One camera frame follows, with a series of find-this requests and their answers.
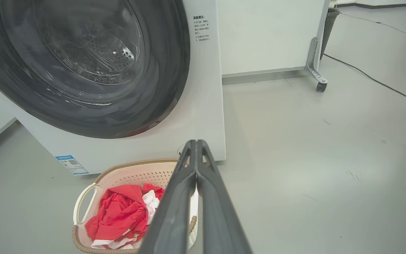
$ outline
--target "door glass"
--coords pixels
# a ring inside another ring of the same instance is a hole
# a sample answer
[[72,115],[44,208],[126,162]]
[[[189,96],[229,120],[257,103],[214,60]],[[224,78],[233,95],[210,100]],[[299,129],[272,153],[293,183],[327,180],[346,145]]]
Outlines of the door glass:
[[11,44],[46,91],[79,105],[108,105],[135,89],[144,43],[127,1],[1,0],[0,6]]

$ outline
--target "black cable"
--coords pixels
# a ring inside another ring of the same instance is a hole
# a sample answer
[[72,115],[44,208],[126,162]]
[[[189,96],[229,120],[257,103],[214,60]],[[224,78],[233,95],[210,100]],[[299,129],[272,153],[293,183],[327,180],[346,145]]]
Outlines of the black cable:
[[394,88],[390,87],[389,85],[385,85],[385,84],[383,84],[382,82],[380,82],[380,81],[374,79],[373,77],[367,75],[364,71],[362,71],[362,70],[356,68],[355,66],[350,65],[350,64],[348,64],[348,63],[346,63],[346,62],[343,62],[343,61],[341,61],[341,60],[339,60],[339,59],[336,59],[336,58],[334,58],[333,56],[329,56],[329,55],[327,55],[327,54],[325,54],[325,53],[324,53],[324,55],[325,55],[325,56],[328,56],[329,58],[331,58],[331,59],[333,59],[333,60],[336,60],[336,61],[338,61],[338,62],[341,62],[341,63],[343,63],[343,64],[345,64],[345,65],[348,65],[348,66],[350,66],[350,67],[352,67],[352,68],[354,68],[354,69],[357,69],[359,72],[361,72],[362,74],[366,75],[369,79],[372,79],[373,81],[375,81],[375,82],[377,82],[377,83],[379,83],[379,84],[381,84],[381,85],[383,85],[383,86],[385,86],[385,87],[388,87],[389,89],[393,90],[394,92],[399,93],[400,95],[403,95],[403,96],[406,97],[405,94],[403,94],[403,93],[401,93],[401,92],[395,90]]

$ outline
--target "washing machine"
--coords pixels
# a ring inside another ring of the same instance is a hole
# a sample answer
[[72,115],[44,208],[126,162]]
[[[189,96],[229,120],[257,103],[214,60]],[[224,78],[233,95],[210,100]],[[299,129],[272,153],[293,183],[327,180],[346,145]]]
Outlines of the washing machine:
[[216,0],[0,0],[0,103],[73,175],[224,160]]

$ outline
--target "laundry basket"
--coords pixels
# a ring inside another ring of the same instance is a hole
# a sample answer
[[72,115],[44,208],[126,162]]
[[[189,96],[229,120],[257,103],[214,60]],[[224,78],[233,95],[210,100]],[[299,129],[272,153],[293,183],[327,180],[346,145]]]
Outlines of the laundry basket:
[[[176,159],[154,159],[122,164],[103,172],[94,183],[89,185],[79,195],[73,212],[73,242],[82,252],[92,254],[135,254],[138,249],[94,249],[90,248],[92,240],[87,236],[85,224],[90,218],[97,215],[99,201],[108,188],[119,185],[140,185],[151,183],[152,185],[166,188],[169,179],[175,169]],[[79,209],[82,200],[90,190],[94,190],[92,200],[82,220],[79,220]],[[190,234],[188,248],[192,247],[197,238],[198,229],[198,192],[195,190],[190,200]]]

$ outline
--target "round dark door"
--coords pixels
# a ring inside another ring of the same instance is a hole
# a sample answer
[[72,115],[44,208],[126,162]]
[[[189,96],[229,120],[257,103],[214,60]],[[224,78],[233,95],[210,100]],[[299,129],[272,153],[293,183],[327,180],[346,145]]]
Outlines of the round dark door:
[[189,61],[181,0],[0,0],[0,91],[68,132],[154,127],[178,102]]

